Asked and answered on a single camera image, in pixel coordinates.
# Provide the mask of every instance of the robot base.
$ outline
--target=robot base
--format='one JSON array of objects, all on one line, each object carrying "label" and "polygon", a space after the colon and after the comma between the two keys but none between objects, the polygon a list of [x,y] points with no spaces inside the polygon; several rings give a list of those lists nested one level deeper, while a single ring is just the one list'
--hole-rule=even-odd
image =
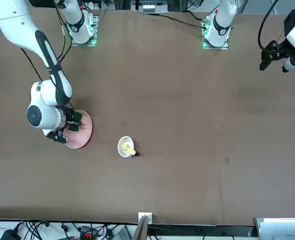
[{"label": "robot base", "polygon": [[213,16],[211,17],[211,15],[207,16],[202,22],[201,22],[201,26],[205,27],[205,29],[202,29],[202,48],[203,49],[220,49],[220,50],[228,50],[229,49],[229,33],[227,34],[227,39],[226,42],[224,43],[223,46],[220,47],[215,47],[212,46],[207,40],[206,40],[206,35],[209,34],[209,29],[211,27],[211,21],[213,20]]},{"label": "robot base", "polygon": [[89,30],[91,33],[93,33],[93,36],[85,43],[76,43],[72,39],[72,46],[88,46],[88,47],[95,47],[98,42],[98,28],[99,28],[99,21],[100,21],[100,16],[99,15],[93,15],[92,13],[88,14],[88,22],[90,23],[89,25]]},{"label": "robot base", "polygon": [[68,138],[66,145],[70,149],[80,149],[90,140],[92,134],[92,120],[89,114],[85,111],[77,110],[78,113],[82,114],[82,124],[79,127],[79,131],[74,132],[69,129],[65,129],[63,135]]}]

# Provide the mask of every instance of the metal bracket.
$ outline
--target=metal bracket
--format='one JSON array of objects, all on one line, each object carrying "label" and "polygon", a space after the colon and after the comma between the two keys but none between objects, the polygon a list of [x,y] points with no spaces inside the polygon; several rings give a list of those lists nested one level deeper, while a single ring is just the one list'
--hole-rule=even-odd
[{"label": "metal bracket", "polygon": [[147,216],[148,224],[152,224],[152,212],[139,212],[138,213],[138,222],[143,216]]},{"label": "metal bracket", "polygon": [[152,223],[152,212],[139,212],[138,224],[132,240],[146,240],[148,236],[148,224]]}]

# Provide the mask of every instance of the green object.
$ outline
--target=green object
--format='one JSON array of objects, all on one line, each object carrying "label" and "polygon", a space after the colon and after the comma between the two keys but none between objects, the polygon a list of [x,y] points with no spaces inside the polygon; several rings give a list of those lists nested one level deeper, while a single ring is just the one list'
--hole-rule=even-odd
[{"label": "green object", "polygon": [[[82,116],[83,116],[83,115],[82,115],[81,113],[75,111],[75,112],[73,113],[73,122],[78,123],[78,125],[81,126],[81,119],[82,119]],[[80,127],[79,127],[79,126],[70,125],[70,126],[68,127],[68,129],[69,129],[70,131],[72,131],[72,132],[78,132],[78,131],[80,130]]]}]

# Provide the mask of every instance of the black cable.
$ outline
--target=black cable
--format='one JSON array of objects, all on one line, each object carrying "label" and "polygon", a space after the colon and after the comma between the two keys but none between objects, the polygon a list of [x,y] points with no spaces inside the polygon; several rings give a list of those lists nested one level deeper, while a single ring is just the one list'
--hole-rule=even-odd
[{"label": "black cable", "polygon": [[73,224],[73,226],[74,226],[79,232],[81,232],[81,228],[80,228],[80,227],[77,227],[77,226],[75,225],[74,222],[72,222],[72,224]]},{"label": "black cable", "polygon": [[42,225],[42,224],[43,224],[43,222],[40,222],[38,225],[36,225],[36,223],[33,223],[33,226],[35,226],[35,229],[34,229],[35,235],[33,236],[33,238],[31,236],[31,240],[33,240],[34,237],[38,237],[38,239],[41,239],[42,240],[42,237],[41,237],[41,235],[39,233],[39,230],[38,230],[39,226]]},{"label": "black cable", "polygon": [[213,13],[213,12],[214,12],[214,10],[215,10],[215,9],[217,9],[219,6],[220,6],[220,4],[219,4],[219,5],[217,5],[215,8],[213,8],[213,10],[211,11],[211,13]]},{"label": "black cable", "polygon": [[41,76],[40,76],[40,74],[39,74],[39,72],[38,72],[38,70],[36,69],[36,67],[32,63],[31,59],[29,58],[27,52],[22,47],[21,47],[21,50],[23,51],[24,55],[27,57],[29,63],[32,65],[32,67],[33,67],[35,73],[37,74],[38,78],[40,79],[40,81],[43,81],[42,78],[41,78]]},{"label": "black cable", "polygon": [[118,226],[120,226],[120,225],[117,224],[114,227],[112,227],[111,229],[108,229],[108,227],[106,227],[106,234],[101,240],[104,240],[104,239],[111,240],[111,239],[113,239],[113,237],[112,238],[108,237],[108,231],[110,231],[113,234],[113,230],[116,229]]},{"label": "black cable", "polygon": [[190,7],[192,7],[192,5],[194,5],[198,0],[194,0],[194,2],[192,2],[185,10],[188,10]]},{"label": "black cable", "polygon": [[69,45],[67,51],[64,53],[64,55],[62,56],[62,58],[58,61],[59,63],[61,63],[63,61],[63,59],[66,57],[66,55],[70,51],[71,47],[72,47],[72,38],[70,38],[70,45]]},{"label": "black cable", "polygon": [[272,6],[269,8],[269,10],[267,11],[265,17],[263,18],[263,21],[261,23],[261,26],[259,27],[259,30],[258,30],[258,35],[257,35],[257,43],[258,43],[258,46],[262,49],[262,51],[264,51],[265,53],[267,54],[274,54],[275,52],[274,51],[271,51],[271,50],[267,50],[265,49],[262,44],[261,44],[261,33],[262,33],[262,29],[263,29],[263,26],[264,26],[264,23],[266,22],[268,16],[270,15],[270,13],[272,12],[272,10],[274,9],[275,5],[278,3],[279,0],[275,0],[272,4]]},{"label": "black cable", "polygon": [[93,238],[93,228],[92,228],[92,223],[89,224],[91,227],[91,238]]},{"label": "black cable", "polygon": [[282,36],[282,33],[284,32],[284,28],[283,28],[283,30],[282,30],[282,32],[281,32],[281,34],[278,36],[278,38],[277,38],[277,40],[276,40],[276,42],[278,42],[278,40],[280,39],[280,37]]},{"label": "black cable", "polygon": [[199,18],[199,17],[195,16],[194,13],[191,12],[190,10],[184,10],[183,13],[189,13],[189,14],[191,14],[192,17],[195,18],[196,20],[199,20],[199,21],[202,21],[203,20],[203,18]]},{"label": "black cable", "polygon": [[66,238],[67,238],[67,239],[70,239],[70,237],[69,237],[68,234],[67,234],[68,227],[65,226],[65,225],[63,224],[63,222],[62,222],[62,225],[61,225],[61,229],[63,229],[63,232],[64,232]]},{"label": "black cable", "polygon": [[30,237],[30,239],[32,239],[32,237],[36,237],[37,239],[39,239],[39,240],[42,240],[42,238],[41,238],[41,236],[39,237],[36,233],[35,233],[35,222],[32,224],[31,222],[26,222],[26,228],[27,228],[27,232],[26,232],[26,234],[25,234],[25,236],[24,236],[24,239],[23,240],[25,240],[25,238],[27,237],[27,235],[28,235],[28,233],[31,233],[31,237]]},{"label": "black cable", "polygon": [[185,22],[185,21],[181,21],[181,20],[178,20],[178,19],[173,18],[173,17],[170,17],[170,16],[166,16],[166,15],[158,15],[158,16],[160,16],[160,17],[164,17],[164,18],[167,18],[167,19],[172,19],[172,20],[174,20],[174,21],[177,21],[177,22],[179,22],[179,23],[182,23],[182,24],[184,24],[184,25],[188,25],[188,26],[191,26],[191,27],[194,27],[194,28],[198,28],[198,29],[204,29],[204,30],[206,30],[206,28],[203,27],[203,26],[194,25],[194,24],[191,24],[191,23],[188,23],[188,22]]},{"label": "black cable", "polygon": [[64,49],[65,49],[65,47],[66,47],[66,35],[64,34],[64,36],[63,36],[64,38],[63,38],[63,48],[62,48],[62,51],[61,51],[61,53],[60,53],[60,55],[57,57],[58,59],[63,55],[63,53],[64,53]]}]

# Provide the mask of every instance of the wire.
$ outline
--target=wire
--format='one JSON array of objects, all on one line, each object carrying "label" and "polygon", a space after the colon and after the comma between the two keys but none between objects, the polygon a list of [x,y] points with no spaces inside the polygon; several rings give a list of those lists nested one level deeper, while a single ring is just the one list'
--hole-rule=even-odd
[{"label": "wire", "polygon": [[219,6],[220,6],[220,4],[219,4],[219,5],[217,5],[215,8],[213,8],[213,10],[211,11],[211,13],[213,13],[213,12],[214,12],[214,10],[215,10],[215,9],[217,9]]},{"label": "wire", "polygon": [[202,20],[203,20],[203,18],[199,18],[199,17],[195,16],[194,13],[191,12],[190,10],[184,10],[183,13],[189,13],[189,14],[192,15],[193,18],[195,18],[196,20],[199,20],[199,21],[201,21],[201,22],[202,22]]},{"label": "wire", "polygon": [[198,0],[195,0],[194,2],[192,2],[187,8],[186,10],[188,10],[190,7],[192,7],[192,5],[194,5]]},{"label": "wire", "polygon": [[73,224],[73,226],[74,226],[79,232],[81,232],[81,228],[80,228],[80,227],[77,227],[77,226],[75,225],[74,222],[72,222],[72,224]]},{"label": "wire", "polygon": [[58,61],[59,63],[61,63],[63,61],[63,59],[66,57],[66,55],[70,51],[71,47],[72,47],[72,37],[70,38],[70,45],[69,45],[67,51],[64,53],[64,55],[62,56],[62,58]]},{"label": "wire", "polygon": [[282,33],[284,32],[284,28],[283,28],[283,30],[282,30],[282,32],[281,32],[281,34],[278,36],[278,38],[277,38],[277,40],[276,40],[276,42],[278,42],[278,40],[280,39],[280,37],[282,36]]},{"label": "wire", "polygon": [[38,78],[39,78],[40,81],[42,82],[43,80],[42,80],[42,78],[41,78],[41,76],[40,76],[38,70],[37,70],[36,67],[34,66],[33,62],[31,61],[30,57],[28,56],[27,52],[26,52],[22,47],[21,47],[21,50],[23,51],[24,55],[27,57],[29,63],[32,65],[32,67],[33,67],[35,73],[37,74]]},{"label": "wire", "polygon": [[61,228],[63,229],[63,232],[65,233],[66,238],[69,240],[70,237],[68,236],[68,234],[67,234],[67,232],[66,232],[66,230],[68,229],[68,227],[65,226],[65,225],[63,224],[63,222],[62,222],[62,226],[61,226]]},{"label": "wire", "polygon": [[91,226],[91,238],[93,238],[93,228],[92,228],[92,223],[89,224]]},{"label": "wire", "polygon": [[191,24],[191,23],[188,23],[188,22],[185,22],[185,21],[181,21],[181,20],[178,20],[178,19],[173,18],[173,17],[170,17],[170,16],[166,16],[166,15],[158,15],[158,16],[160,16],[160,17],[164,17],[164,18],[167,18],[167,19],[172,19],[172,20],[174,20],[174,21],[177,21],[177,22],[179,22],[179,23],[182,23],[182,24],[184,24],[184,25],[188,25],[188,26],[191,26],[191,27],[194,27],[194,28],[204,29],[204,30],[206,29],[206,28],[203,27],[203,26],[194,25],[194,24]]},{"label": "wire", "polygon": [[[119,224],[115,225],[114,227],[112,227],[111,229],[109,229],[109,231],[113,234],[113,230],[116,229],[118,226],[120,226],[120,225]],[[101,240],[104,240],[104,239],[107,239],[107,240],[113,239],[113,237],[112,238],[109,238],[108,237],[108,227],[106,227],[105,236]]]},{"label": "wire", "polygon": [[272,10],[274,9],[275,5],[278,3],[279,0],[275,0],[272,4],[272,6],[269,8],[269,10],[267,11],[265,17],[263,18],[263,21],[261,23],[261,26],[259,27],[259,30],[258,30],[258,35],[257,35],[257,43],[258,43],[258,46],[262,49],[262,51],[264,51],[265,53],[267,54],[274,54],[275,52],[274,51],[271,51],[271,50],[267,50],[265,49],[262,44],[261,44],[261,33],[262,33],[262,29],[263,29],[263,26],[264,26],[264,23],[266,22],[268,16],[270,15],[270,13],[272,12]]}]

